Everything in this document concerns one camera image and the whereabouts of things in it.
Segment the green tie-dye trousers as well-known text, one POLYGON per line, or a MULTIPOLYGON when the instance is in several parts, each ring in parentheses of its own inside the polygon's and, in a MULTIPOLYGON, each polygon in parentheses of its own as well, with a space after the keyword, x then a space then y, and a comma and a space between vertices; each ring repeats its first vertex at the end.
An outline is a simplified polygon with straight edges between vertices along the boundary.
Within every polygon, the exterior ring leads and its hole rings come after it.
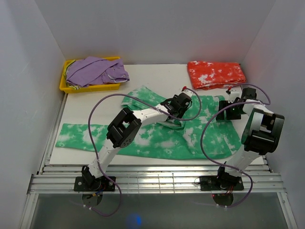
MULTIPOLYGON (((192 96, 192 106, 182 122, 172 124, 151 124, 142 127, 133 142, 119 151, 120 155, 139 156, 157 159, 194 160, 223 159, 233 155, 241 147, 241 141, 232 122, 213 120, 207 130, 203 128, 218 111, 218 104, 224 100, 221 95, 192 96)), ((91 125, 97 150, 101 150, 107 134, 106 125, 91 125)), ((74 148, 93 152, 87 124, 64 123, 59 133, 56 147, 74 148)))

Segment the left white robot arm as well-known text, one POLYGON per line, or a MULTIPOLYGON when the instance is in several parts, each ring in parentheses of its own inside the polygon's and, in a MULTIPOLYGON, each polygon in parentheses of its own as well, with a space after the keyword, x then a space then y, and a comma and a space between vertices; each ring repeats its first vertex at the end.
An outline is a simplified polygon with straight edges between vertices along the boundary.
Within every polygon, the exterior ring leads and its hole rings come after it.
POLYGON ((105 171, 110 162, 121 149, 132 143, 140 128, 171 119, 182 120, 192 102, 192 95, 193 92, 190 89, 184 88, 179 95, 174 95, 156 106, 146 104, 149 108, 138 111, 132 111, 129 108, 122 109, 108 125, 106 139, 101 150, 97 150, 91 130, 91 118, 97 108, 95 105, 89 115, 88 132, 96 158, 91 164, 82 168, 81 176, 85 186, 92 191, 101 186, 100 177, 106 177, 105 171))

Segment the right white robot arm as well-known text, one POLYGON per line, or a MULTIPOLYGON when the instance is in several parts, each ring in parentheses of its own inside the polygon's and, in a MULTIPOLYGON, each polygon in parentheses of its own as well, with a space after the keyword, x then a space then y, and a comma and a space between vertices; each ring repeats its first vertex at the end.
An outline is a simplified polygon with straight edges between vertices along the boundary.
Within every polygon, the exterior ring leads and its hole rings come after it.
POLYGON ((240 185, 242 171, 255 159, 276 150, 285 117, 266 108, 257 100, 254 88, 244 88, 242 92, 228 89, 228 100, 219 102, 217 121, 239 120, 242 115, 248 115, 248 121, 241 136, 243 148, 225 162, 227 166, 219 167, 215 177, 216 186, 220 189, 233 188, 240 185))

